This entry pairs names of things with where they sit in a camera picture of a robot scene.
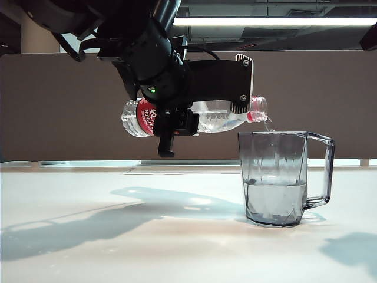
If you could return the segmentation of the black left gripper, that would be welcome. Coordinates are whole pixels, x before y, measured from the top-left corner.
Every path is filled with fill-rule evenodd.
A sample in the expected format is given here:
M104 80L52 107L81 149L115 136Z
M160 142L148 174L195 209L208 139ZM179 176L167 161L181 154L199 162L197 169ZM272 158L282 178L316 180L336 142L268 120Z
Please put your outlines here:
M159 137L158 155L174 157L174 136L193 136L198 132L199 116L190 107L192 75L186 63L174 65L141 86L138 99L138 125L145 136Z

